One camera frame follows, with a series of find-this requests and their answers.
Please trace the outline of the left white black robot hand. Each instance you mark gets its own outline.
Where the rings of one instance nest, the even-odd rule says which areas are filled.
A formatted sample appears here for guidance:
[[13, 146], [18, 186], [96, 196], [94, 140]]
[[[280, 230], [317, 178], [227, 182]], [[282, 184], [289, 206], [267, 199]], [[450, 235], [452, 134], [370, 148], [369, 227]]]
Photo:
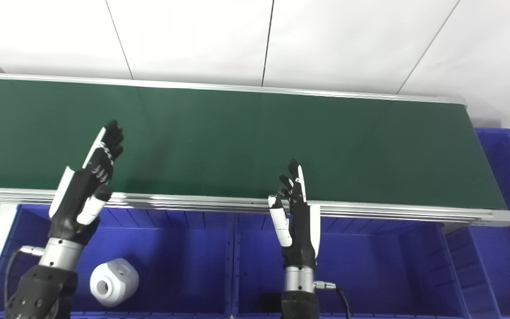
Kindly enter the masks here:
[[89, 243], [99, 225], [99, 212], [113, 193], [109, 182], [123, 140], [118, 121], [110, 121], [100, 129], [81, 169], [65, 168], [49, 208], [49, 238]]

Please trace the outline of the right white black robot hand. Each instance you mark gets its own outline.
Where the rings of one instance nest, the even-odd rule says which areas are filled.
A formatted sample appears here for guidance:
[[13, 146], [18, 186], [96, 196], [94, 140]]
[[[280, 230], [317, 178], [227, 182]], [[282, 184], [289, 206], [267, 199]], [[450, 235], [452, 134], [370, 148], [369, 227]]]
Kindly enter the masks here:
[[309, 204], [303, 168], [292, 159], [288, 165], [291, 176], [281, 175], [283, 186], [269, 195], [267, 204], [279, 244], [283, 268], [316, 268], [320, 246], [320, 207]]

